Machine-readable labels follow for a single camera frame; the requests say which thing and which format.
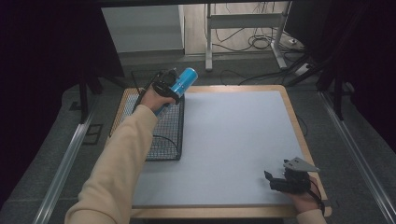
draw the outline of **cable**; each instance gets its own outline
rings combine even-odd
[[[284,52],[283,53],[283,58],[285,58],[286,60],[288,60],[289,62],[292,62],[292,63],[296,62],[297,60],[292,60],[291,58],[286,56],[288,53],[294,53],[294,52],[292,52],[292,51]]]
[[[318,193],[319,193],[319,196],[318,196],[316,193],[314,193],[314,191],[312,191],[311,189],[309,189],[309,190],[307,191],[307,193],[308,193],[309,195],[311,195],[311,196],[315,199],[315,201],[317,201],[318,206],[319,206],[319,208],[320,208],[320,210],[321,210],[321,212],[322,212],[322,215],[324,216],[325,206],[324,206],[324,202],[321,200],[321,194],[320,194],[319,187],[318,187],[317,184],[314,183],[314,181],[310,180],[310,182],[311,182],[311,184],[313,184],[313,185],[317,188]]]
[[[260,5],[262,4],[262,2],[259,2],[258,4],[257,4],[257,6],[255,6],[254,8],[253,8],[253,11],[252,11],[252,13],[255,13],[255,11],[257,10],[257,13],[260,13]]]
[[[272,42],[273,40],[275,40],[272,36],[267,36],[267,38],[269,38],[269,41]],[[295,52],[305,52],[304,49],[291,49],[285,45],[283,45],[282,43],[279,42],[279,49],[283,50],[283,51],[295,51]]]
[[[137,106],[140,105],[140,102],[142,101],[143,96],[146,94],[146,91],[149,89],[149,86],[154,81],[156,76],[157,76],[157,74],[151,78],[149,83],[146,84],[146,86],[142,89],[142,91],[140,91],[139,88],[136,85],[136,89],[139,92],[139,96],[137,97],[137,100],[134,103],[134,108],[132,109],[132,113],[134,113],[134,111],[136,110]]]
[[[225,4],[225,8],[227,8],[228,12],[231,14],[230,9],[228,8],[228,3]]]
[[[270,73],[270,74],[259,75],[259,76],[256,76],[256,77],[249,77],[249,78],[247,78],[247,79],[241,81],[241,82],[238,84],[238,86],[242,85],[243,83],[245,83],[245,82],[247,82],[247,81],[249,81],[249,80],[252,80],[252,79],[255,79],[255,78],[258,78],[258,77],[266,77],[266,76],[275,76],[275,77],[276,77],[276,76],[285,75],[285,76],[284,76],[284,78],[285,78],[287,74],[294,72],[294,70],[296,69],[297,65],[299,65],[299,64],[301,64],[301,63],[303,63],[303,62],[305,62],[307,59],[308,59],[308,55],[305,54],[305,55],[303,55],[301,58],[299,58],[296,62],[294,62],[287,70],[284,70],[284,71],[281,71],[281,72],[277,72],[277,73]]]
[[[235,51],[235,52],[244,51],[244,50],[247,50],[247,49],[251,49],[251,47],[253,47],[252,45],[250,45],[249,47],[247,47],[247,48],[245,48],[245,49],[229,49],[229,48],[227,48],[227,47],[225,47],[225,46],[218,45],[218,44],[212,44],[212,45],[213,45],[213,46],[218,46],[218,47],[221,47],[221,48],[230,50],[230,51]]]
[[[137,82],[136,82],[136,79],[134,78],[134,72],[133,72],[133,71],[131,71],[131,77],[132,77],[132,81],[134,82],[134,87],[135,87],[136,90],[137,90],[137,94],[140,95],[140,89],[139,89],[139,87],[137,86]]]
[[[249,45],[253,46],[255,49],[267,49],[268,47],[270,47],[270,46],[271,46],[271,43],[270,43],[270,41],[268,41],[268,39],[266,38],[266,36],[265,36],[265,35],[256,35],[256,32],[257,32],[257,28],[256,28],[256,30],[255,30],[253,36],[251,36],[251,37],[247,40],[247,42],[249,43]],[[257,47],[257,46],[255,45],[255,43],[256,43],[257,41],[266,41],[267,45],[266,45],[265,47]]]
[[[227,84],[225,84],[225,83],[223,82],[223,80],[222,80],[222,75],[223,75],[224,73],[226,73],[226,72],[236,74],[237,76],[242,77],[242,78],[248,78],[248,77],[242,76],[241,74],[239,74],[239,73],[237,73],[237,72],[235,72],[235,71],[231,71],[231,70],[228,70],[228,69],[222,70],[222,71],[220,72],[220,82],[221,82],[221,84],[224,85],[224,86],[227,86]]]
[[[238,34],[239,32],[243,31],[243,30],[245,30],[245,28],[239,29],[238,31],[234,32],[232,35],[228,36],[227,38],[225,38],[225,39],[223,39],[223,40],[220,40],[220,38],[219,38],[218,29],[216,29],[215,31],[216,31],[216,37],[218,38],[218,41],[219,41],[220,43],[222,43],[222,42],[224,42],[224,41],[230,39],[230,38],[233,37],[234,35]]]
[[[298,116],[297,114],[295,114],[295,115],[296,115],[297,121],[299,121],[300,126],[301,126],[301,123],[305,126],[305,133],[303,133],[303,136],[307,136],[308,135],[308,125],[306,125],[305,121],[300,116]]]
[[[174,141],[172,141],[172,139],[167,138],[167,137],[165,137],[165,136],[157,135],[157,134],[154,134],[154,135],[152,135],[152,136],[153,136],[153,137],[162,138],[162,139],[164,139],[164,140],[167,140],[168,142],[170,142],[170,143],[175,147],[175,149],[177,149],[177,145],[176,145],[176,143],[175,143]]]

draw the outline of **gray floor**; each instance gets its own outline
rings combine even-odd
[[[215,55],[214,70],[211,73],[205,71],[202,55],[167,55],[166,57],[157,56],[155,59],[142,56],[138,60],[124,55],[121,57],[121,62],[125,71],[125,78],[122,81],[133,85],[130,75],[133,71],[141,86],[146,84],[147,80],[158,70],[171,67],[176,67],[179,71],[188,66],[196,69],[199,79],[194,85],[235,85],[246,77],[279,71],[271,52]],[[262,77],[245,84],[280,84],[284,78],[287,81],[294,77],[294,75]],[[316,166],[321,169],[320,177],[332,207],[332,215],[327,217],[328,223],[387,223],[348,152],[345,142],[336,130],[323,100],[316,91],[317,78],[311,77],[295,87],[287,88],[287,91],[294,111],[301,122],[312,157]],[[92,124],[103,125],[102,134],[96,144],[90,144],[95,139],[90,136],[85,137],[85,144],[79,150],[69,177],[64,183],[64,189],[49,218],[49,223],[62,223],[65,211],[76,202],[78,192],[101,153],[112,125],[123,89],[105,79],[101,79],[101,82],[105,91],[99,96],[98,109],[95,111]],[[79,101],[78,97],[77,87],[64,93],[63,107],[59,116],[35,160],[4,204],[0,213],[0,223],[31,223],[34,220],[78,126],[79,111],[71,109],[72,104]],[[396,158],[395,154],[359,114],[347,96],[343,100],[343,112],[345,124],[361,148],[362,154],[389,197],[395,201],[396,177],[392,173],[396,168],[396,163],[393,162]],[[222,220],[221,223],[276,223],[271,221],[274,220],[241,219]],[[283,221],[296,223],[295,218],[286,218]],[[143,220],[131,222],[143,223]],[[211,222],[213,220],[183,221],[183,223]]]

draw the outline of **wire rack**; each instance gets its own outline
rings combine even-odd
[[[117,116],[114,119],[110,136],[126,116],[132,114],[134,103],[137,100],[136,89],[126,89],[121,98]],[[184,96],[178,105],[172,105],[166,114],[159,120],[153,132],[151,149],[147,161],[178,161],[181,157],[183,123],[184,123]]]

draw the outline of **wooden frame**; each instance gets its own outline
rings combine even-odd
[[[314,164],[308,146],[305,142],[303,132],[291,106],[286,89],[280,85],[267,86],[192,86],[187,92],[237,92],[237,91],[279,91],[285,107],[288,111],[291,124],[300,144],[304,159]],[[311,173],[318,180],[318,187],[323,201],[327,201],[318,173]],[[332,209],[326,206],[325,217],[330,216]],[[133,206],[131,218],[254,218],[254,217],[295,217],[297,215],[292,205],[274,206],[214,206],[214,207],[150,207],[141,208]]]

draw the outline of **wall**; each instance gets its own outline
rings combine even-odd
[[[118,53],[184,49],[183,6],[102,8]]]

